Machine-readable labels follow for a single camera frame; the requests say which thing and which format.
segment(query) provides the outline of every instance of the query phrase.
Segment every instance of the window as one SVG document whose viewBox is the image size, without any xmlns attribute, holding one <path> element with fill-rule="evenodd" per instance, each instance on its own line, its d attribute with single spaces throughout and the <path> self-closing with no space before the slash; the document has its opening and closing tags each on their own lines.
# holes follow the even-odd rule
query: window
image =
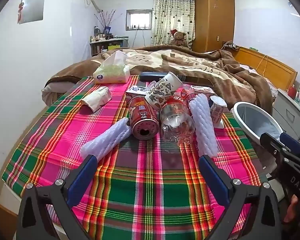
<svg viewBox="0 0 300 240">
<path fill-rule="evenodd" d="M 127 10 L 126 30 L 151 30 L 152 10 Z"/>
</svg>

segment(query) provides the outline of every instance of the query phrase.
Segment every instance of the white cup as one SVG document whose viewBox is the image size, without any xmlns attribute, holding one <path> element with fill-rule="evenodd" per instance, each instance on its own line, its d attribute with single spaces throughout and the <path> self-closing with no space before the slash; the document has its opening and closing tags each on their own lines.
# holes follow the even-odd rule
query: white cup
<svg viewBox="0 0 300 240">
<path fill-rule="evenodd" d="M 159 110 L 181 86 L 182 82 L 180 79 L 172 72 L 169 72 L 150 90 L 146 95 L 146 100 L 154 110 Z"/>
</svg>

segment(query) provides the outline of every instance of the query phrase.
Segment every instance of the santa hat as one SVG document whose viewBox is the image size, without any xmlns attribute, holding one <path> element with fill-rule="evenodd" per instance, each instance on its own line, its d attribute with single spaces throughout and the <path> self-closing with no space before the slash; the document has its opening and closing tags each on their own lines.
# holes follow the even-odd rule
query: santa hat
<svg viewBox="0 0 300 240">
<path fill-rule="evenodd" d="M 177 31 L 176 29 L 170 31 L 170 33 L 171 33 L 171 35 L 172 35 L 173 37 L 174 37 L 174 35 L 175 35 L 177 32 L 178 32 L 178 31 Z"/>
</svg>

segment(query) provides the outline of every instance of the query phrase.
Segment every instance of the brown blanket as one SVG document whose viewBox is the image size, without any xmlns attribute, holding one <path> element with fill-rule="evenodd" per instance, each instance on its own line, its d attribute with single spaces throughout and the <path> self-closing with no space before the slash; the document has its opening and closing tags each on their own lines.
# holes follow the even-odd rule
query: brown blanket
<svg viewBox="0 0 300 240">
<path fill-rule="evenodd" d="M 141 72 L 173 72 L 179 75 L 209 79 L 215 93 L 222 97 L 231 109 L 236 102 L 250 102 L 268 113 L 272 112 L 271 91 L 267 81 L 240 67 L 230 52 L 218 50 L 210 54 L 196 53 L 172 45 L 120 49 L 128 57 L 126 64 L 131 75 Z M 115 50 L 103 52 L 88 60 L 75 63 L 54 75 L 51 82 L 77 83 L 85 76 L 92 76 L 101 63 Z"/>
</svg>

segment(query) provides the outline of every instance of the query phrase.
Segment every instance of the crumpled paper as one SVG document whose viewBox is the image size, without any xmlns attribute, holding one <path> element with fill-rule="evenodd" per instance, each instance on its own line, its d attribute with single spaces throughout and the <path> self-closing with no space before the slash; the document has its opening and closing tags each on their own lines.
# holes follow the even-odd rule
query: crumpled paper
<svg viewBox="0 0 300 240">
<path fill-rule="evenodd" d="M 101 108 L 112 99 L 108 87 L 100 87 L 80 100 L 82 105 L 87 105 L 93 112 Z"/>
<path fill-rule="evenodd" d="M 117 50 L 93 73 L 95 83 L 127 83 L 130 77 L 130 68 L 125 65 L 126 59 L 127 55 Z"/>
</svg>

